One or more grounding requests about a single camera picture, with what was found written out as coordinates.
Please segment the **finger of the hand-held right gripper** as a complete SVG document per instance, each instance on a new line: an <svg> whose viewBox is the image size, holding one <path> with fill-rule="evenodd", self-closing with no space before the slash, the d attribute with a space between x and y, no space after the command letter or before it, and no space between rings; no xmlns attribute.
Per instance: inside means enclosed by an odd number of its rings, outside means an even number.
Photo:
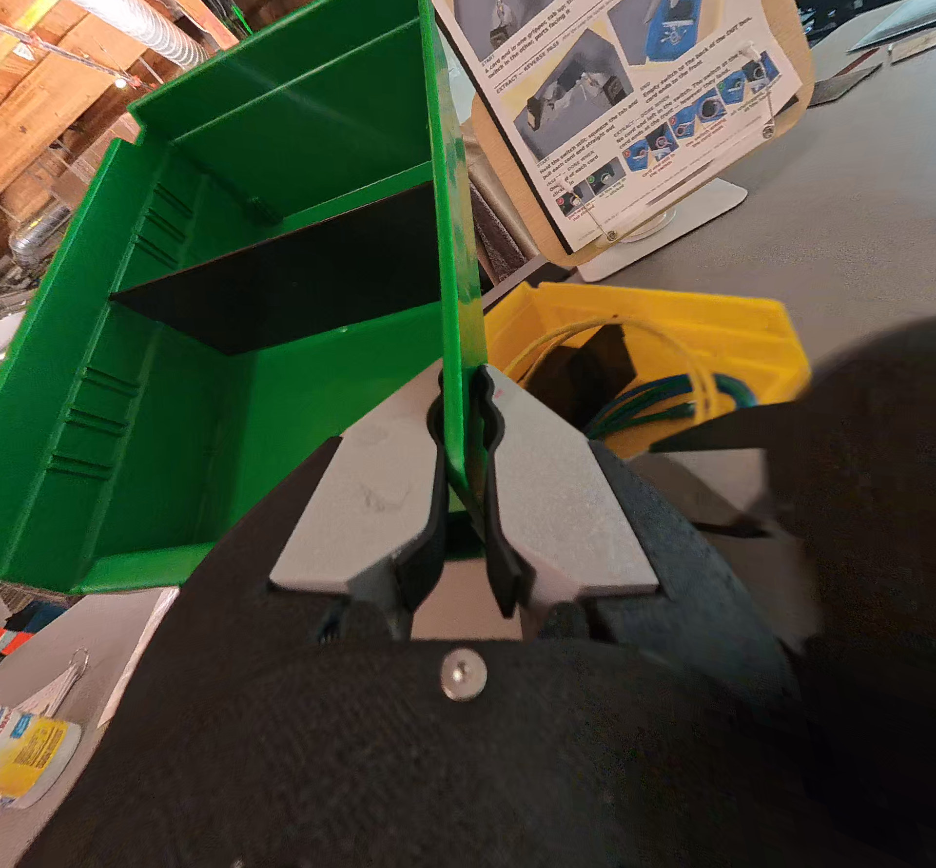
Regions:
<svg viewBox="0 0 936 868"><path fill-rule="evenodd" d="M761 523L766 453L759 449L642 453L630 469L693 523Z"/></svg>
<svg viewBox="0 0 936 868"><path fill-rule="evenodd" d="M699 525L779 640L801 654L823 631L818 581L802 541L777 525Z"/></svg>

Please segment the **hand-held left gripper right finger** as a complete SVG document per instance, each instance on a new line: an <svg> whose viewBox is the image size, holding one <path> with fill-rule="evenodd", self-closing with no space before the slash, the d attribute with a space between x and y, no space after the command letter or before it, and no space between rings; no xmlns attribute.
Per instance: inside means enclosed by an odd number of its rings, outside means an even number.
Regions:
<svg viewBox="0 0 936 868"><path fill-rule="evenodd" d="M585 436L490 365L484 423L487 579L505 618L557 604L650 595L658 577Z"/></svg>

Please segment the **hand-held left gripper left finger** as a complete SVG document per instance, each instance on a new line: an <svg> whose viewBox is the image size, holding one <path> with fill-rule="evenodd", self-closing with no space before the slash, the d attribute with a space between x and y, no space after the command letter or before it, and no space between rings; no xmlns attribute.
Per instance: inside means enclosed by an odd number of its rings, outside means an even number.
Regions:
<svg viewBox="0 0 936 868"><path fill-rule="evenodd" d="M284 590L414 613L444 565L449 483L434 362L345 429L273 567Z"/></svg>

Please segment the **yellow plastic bin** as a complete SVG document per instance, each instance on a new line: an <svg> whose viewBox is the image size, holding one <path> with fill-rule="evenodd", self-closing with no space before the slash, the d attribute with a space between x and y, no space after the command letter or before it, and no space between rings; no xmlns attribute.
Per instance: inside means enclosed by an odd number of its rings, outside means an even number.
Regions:
<svg viewBox="0 0 936 868"><path fill-rule="evenodd" d="M570 282L522 282L485 316L487 356L498 370L554 329L589 319L638 319L673 336L714 378L744 383L760 405L797 398L812 371L786 308L775 300L718 294L633 289ZM636 370L634 386L686 374L688 358L658 336L624 327ZM656 441L690 428L693 417L642 424L602 441L622 459L649 451Z"/></svg>

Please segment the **green plastic bin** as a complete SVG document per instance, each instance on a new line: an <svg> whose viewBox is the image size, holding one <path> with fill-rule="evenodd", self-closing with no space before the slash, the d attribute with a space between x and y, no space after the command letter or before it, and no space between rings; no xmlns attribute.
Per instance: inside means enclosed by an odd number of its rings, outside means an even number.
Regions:
<svg viewBox="0 0 936 868"><path fill-rule="evenodd" d="M2 581L183 582L325 441L434 362L466 485L486 360L471 186L432 0L315 0L130 106L2 362ZM440 299L228 356L112 293L434 187Z"/></svg>

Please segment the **black bin divider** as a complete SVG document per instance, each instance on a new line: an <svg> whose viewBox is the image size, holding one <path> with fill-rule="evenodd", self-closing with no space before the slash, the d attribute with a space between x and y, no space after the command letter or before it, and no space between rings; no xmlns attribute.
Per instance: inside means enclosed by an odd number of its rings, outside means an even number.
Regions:
<svg viewBox="0 0 936 868"><path fill-rule="evenodd" d="M583 431L636 377L623 329L605 325L581 347L556 347L524 388L569 425Z"/></svg>
<svg viewBox="0 0 936 868"><path fill-rule="evenodd" d="M439 299L431 182L110 296L228 356Z"/></svg>

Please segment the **white stand base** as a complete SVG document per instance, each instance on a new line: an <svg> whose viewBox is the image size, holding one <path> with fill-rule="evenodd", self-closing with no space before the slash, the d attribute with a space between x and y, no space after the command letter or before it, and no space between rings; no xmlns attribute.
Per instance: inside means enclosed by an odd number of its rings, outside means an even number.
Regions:
<svg viewBox="0 0 936 868"><path fill-rule="evenodd" d="M742 187L713 179L630 236L579 265L578 275L589 284L611 277L732 211L746 197L747 191Z"/></svg>

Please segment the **black flat pad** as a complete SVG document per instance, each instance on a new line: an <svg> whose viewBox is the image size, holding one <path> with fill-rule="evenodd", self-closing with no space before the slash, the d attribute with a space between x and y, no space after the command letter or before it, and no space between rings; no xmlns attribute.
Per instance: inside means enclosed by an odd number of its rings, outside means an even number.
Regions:
<svg viewBox="0 0 936 868"><path fill-rule="evenodd" d="M850 69L848 72L817 81L809 108L836 102L866 79L873 77L882 68L882 63Z"/></svg>

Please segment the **printed instruction sheet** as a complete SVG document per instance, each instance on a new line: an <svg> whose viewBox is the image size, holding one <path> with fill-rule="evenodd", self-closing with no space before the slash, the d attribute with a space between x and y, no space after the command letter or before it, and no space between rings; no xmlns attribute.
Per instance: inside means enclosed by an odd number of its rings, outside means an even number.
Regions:
<svg viewBox="0 0 936 868"><path fill-rule="evenodd" d="M559 241L625 239L780 131L773 0L432 0Z"/></svg>

